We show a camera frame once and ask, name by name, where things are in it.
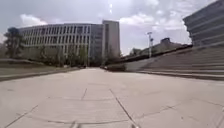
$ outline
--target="paved plaza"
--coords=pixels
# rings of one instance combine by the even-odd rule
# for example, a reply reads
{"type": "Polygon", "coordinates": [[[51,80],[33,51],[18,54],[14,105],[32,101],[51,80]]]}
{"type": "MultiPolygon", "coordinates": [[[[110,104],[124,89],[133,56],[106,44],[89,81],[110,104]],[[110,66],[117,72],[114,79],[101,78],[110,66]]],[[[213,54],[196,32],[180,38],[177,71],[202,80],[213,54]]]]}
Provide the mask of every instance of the paved plaza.
{"type": "Polygon", "coordinates": [[[224,128],[224,82],[83,69],[0,82],[0,128],[224,128]]]}

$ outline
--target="staircase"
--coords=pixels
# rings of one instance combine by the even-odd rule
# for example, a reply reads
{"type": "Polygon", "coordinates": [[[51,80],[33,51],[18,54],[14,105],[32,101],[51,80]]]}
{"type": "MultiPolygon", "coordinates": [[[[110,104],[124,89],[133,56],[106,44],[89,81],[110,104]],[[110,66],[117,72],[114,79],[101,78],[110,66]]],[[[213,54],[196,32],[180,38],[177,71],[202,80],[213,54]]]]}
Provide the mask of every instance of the staircase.
{"type": "Polygon", "coordinates": [[[141,68],[140,72],[224,80],[224,44],[165,54],[141,68]]]}

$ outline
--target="building facade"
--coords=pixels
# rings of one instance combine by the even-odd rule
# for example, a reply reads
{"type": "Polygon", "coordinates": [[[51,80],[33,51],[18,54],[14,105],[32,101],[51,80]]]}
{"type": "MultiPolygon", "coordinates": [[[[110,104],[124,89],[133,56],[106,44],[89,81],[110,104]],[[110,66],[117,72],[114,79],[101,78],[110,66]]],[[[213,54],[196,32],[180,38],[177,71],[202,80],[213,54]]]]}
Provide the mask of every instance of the building facade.
{"type": "Polygon", "coordinates": [[[194,46],[224,43],[224,0],[184,18],[194,46]]]}
{"type": "Polygon", "coordinates": [[[106,58],[109,49],[113,49],[115,57],[120,54],[117,53],[120,52],[119,22],[115,21],[49,24],[19,30],[26,40],[23,56],[28,59],[37,59],[43,51],[46,56],[60,55],[63,58],[68,58],[71,53],[78,56],[84,52],[91,60],[106,58]]]}

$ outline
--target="grass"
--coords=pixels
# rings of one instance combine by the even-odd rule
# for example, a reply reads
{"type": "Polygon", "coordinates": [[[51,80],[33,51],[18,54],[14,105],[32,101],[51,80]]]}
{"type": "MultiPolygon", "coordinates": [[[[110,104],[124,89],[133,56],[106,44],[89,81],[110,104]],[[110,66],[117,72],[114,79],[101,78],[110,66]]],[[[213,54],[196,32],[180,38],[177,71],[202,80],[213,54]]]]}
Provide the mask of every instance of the grass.
{"type": "Polygon", "coordinates": [[[49,71],[64,71],[64,68],[45,66],[24,60],[0,60],[0,76],[22,75],[30,73],[41,73],[49,71]]]}

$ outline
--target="bush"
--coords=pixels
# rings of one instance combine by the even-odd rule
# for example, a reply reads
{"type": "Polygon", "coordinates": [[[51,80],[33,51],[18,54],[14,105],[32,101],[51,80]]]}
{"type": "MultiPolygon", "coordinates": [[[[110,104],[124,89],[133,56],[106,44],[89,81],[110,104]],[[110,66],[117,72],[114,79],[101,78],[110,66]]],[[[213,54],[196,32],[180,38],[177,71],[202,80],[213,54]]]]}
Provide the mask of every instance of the bush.
{"type": "Polygon", "coordinates": [[[113,64],[108,65],[106,69],[109,71],[125,71],[126,67],[125,64],[113,64]]]}

